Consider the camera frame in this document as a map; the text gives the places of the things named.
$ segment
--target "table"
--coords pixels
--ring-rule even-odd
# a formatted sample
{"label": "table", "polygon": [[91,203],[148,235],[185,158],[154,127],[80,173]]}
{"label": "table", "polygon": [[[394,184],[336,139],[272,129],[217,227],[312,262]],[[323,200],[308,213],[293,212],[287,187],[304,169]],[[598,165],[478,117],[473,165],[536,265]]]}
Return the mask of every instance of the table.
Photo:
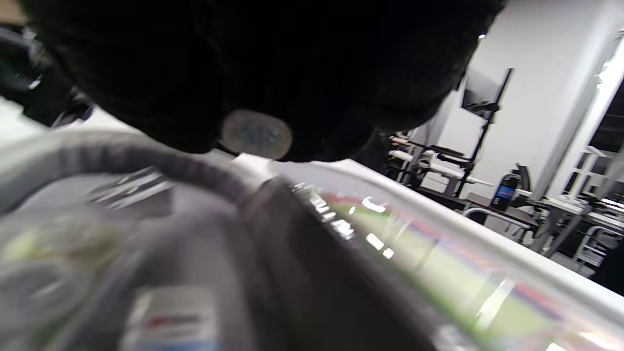
{"label": "table", "polygon": [[[478,194],[475,194],[473,192],[471,192],[470,194],[468,194],[468,196],[466,197],[466,201],[468,201],[469,203],[469,207],[472,205],[476,205],[478,207],[487,209],[493,213],[499,214],[502,217],[506,217],[509,219],[512,219],[513,221],[509,221],[507,220],[506,222],[509,222],[511,224],[515,224],[518,225],[517,223],[520,223],[522,225],[520,225],[520,227],[524,228],[524,229],[528,229],[531,231],[536,231],[539,228],[539,223],[537,223],[535,221],[535,219],[533,219],[533,217],[531,217],[530,214],[522,211],[522,210],[518,210],[515,207],[508,207],[505,211],[501,211],[499,209],[495,209],[493,207],[490,207],[490,203],[492,202],[491,199],[488,199],[485,196],[481,196]],[[485,223],[485,218],[487,217],[487,215],[481,214],[481,216],[475,216],[477,217],[476,219],[473,219],[475,222],[479,223],[479,224],[484,224]]]}
{"label": "table", "polygon": [[[547,225],[544,228],[541,228],[540,235],[538,235],[538,239],[536,239],[533,244],[531,244],[530,249],[536,252],[543,252],[544,246],[546,245],[548,238],[554,229],[557,226],[557,222],[566,218],[569,215],[577,215],[581,213],[583,210],[580,206],[575,204],[571,204],[569,202],[565,202],[562,200],[554,199],[552,197],[547,197],[542,201],[544,205],[547,205],[548,208],[548,221]],[[585,216],[585,220],[589,220],[590,222],[604,225],[607,228],[622,230],[624,229],[624,223],[602,214],[590,212]]]}
{"label": "table", "polygon": [[[394,156],[398,159],[402,159],[404,161],[412,161],[414,156],[408,154],[407,152],[404,151],[400,151],[400,150],[393,150],[393,151],[389,151],[388,154],[390,156]],[[435,153],[432,151],[427,151],[424,153],[425,155],[434,155]],[[445,195],[452,195],[455,193],[455,190],[457,189],[457,185],[459,185],[459,182],[462,180],[462,178],[464,177],[464,173],[461,171],[457,171],[455,169],[451,169],[445,166],[442,166],[440,164],[436,164],[433,163],[433,160],[430,162],[430,164],[425,165],[425,164],[418,164],[417,166],[419,167],[423,167],[423,168],[429,168],[430,172],[433,173],[438,173],[441,176],[443,176],[444,178],[448,179],[449,182],[446,184],[446,188],[444,189],[444,193]],[[482,184],[482,185],[486,185],[486,186],[494,186],[492,183],[490,182],[486,182],[484,180],[475,178],[475,177],[468,177],[468,179],[466,180],[468,182],[468,184]]]}

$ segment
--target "black fabric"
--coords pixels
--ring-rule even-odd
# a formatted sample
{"label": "black fabric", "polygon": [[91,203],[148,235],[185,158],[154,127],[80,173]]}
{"label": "black fabric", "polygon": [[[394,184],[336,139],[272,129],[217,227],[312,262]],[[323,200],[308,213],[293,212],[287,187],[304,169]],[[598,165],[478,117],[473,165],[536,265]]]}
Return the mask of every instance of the black fabric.
{"label": "black fabric", "polygon": [[20,2],[59,67],[122,121],[205,152],[229,112],[251,109],[291,127],[293,161],[346,158],[375,129],[430,119],[502,9],[501,0]]}

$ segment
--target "metal frame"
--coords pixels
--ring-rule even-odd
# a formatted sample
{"label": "metal frame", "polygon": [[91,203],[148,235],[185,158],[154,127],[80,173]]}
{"label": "metal frame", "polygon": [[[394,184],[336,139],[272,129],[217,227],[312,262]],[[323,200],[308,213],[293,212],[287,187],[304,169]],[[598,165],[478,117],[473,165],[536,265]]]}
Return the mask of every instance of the metal frame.
{"label": "metal frame", "polygon": [[[618,155],[613,159],[612,164],[613,168],[607,173],[607,181],[600,188],[598,188],[598,190],[596,190],[596,198],[599,200],[604,198],[611,191],[611,188],[618,181],[619,176],[624,173],[624,146],[620,148],[620,151]],[[572,217],[572,219],[570,219],[570,222],[568,223],[568,226],[563,231],[561,231],[561,233],[559,233],[559,236],[555,239],[555,241],[553,241],[550,249],[546,252],[544,256],[551,258],[555,254],[555,252],[557,252],[557,249],[561,246],[565,239],[567,239],[570,234],[572,234],[574,228],[576,228],[576,226],[581,223],[581,221],[584,220],[585,217],[592,210],[592,205],[588,204],[581,210],[579,214]]]}
{"label": "metal frame", "polygon": [[510,224],[513,224],[513,225],[517,225],[518,227],[523,228],[524,230],[528,230],[528,229],[531,228],[531,226],[529,226],[527,224],[518,222],[515,219],[509,218],[506,215],[502,215],[502,214],[494,212],[492,210],[484,209],[483,207],[471,207],[471,208],[463,211],[462,215],[464,217],[470,218],[470,215],[473,214],[473,213],[485,213],[487,215],[491,215],[492,217],[496,217],[496,218],[498,218],[500,220],[503,220],[503,221],[505,221],[507,223],[510,223]]}
{"label": "metal frame", "polygon": [[608,232],[608,233],[611,233],[611,234],[615,234],[615,235],[617,235],[619,237],[623,237],[624,236],[621,233],[618,233],[618,232],[616,232],[614,230],[611,230],[609,228],[604,228],[604,227],[602,227],[600,225],[594,225],[593,227],[589,228],[587,230],[587,233],[583,237],[583,240],[581,240],[581,243],[578,246],[578,249],[577,249],[576,253],[574,253],[573,260],[574,260],[574,262],[576,262],[578,264],[578,267],[575,270],[576,273],[579,273],[581,271],[581,269],[583,269],[583,267],[585,266],[585,264],[583,262],[588,262],[587,260],[582,259],[583,256],[586,256],[589,259],[592,259],[591,257],[589,257],[587,255],[583,255],[583,250],[584,249],[588,249],[588,250],[596,253],[597,255],[605,256],[604,252],[599,251],[597,249],[594,249],[593,247],[587,246],[587,243],[589,242],[590,239],[592,239],[592,238],[597,239],[598,236],[594,235],[595,232],[598,232],[598,234],[600,234],[601,232]]}

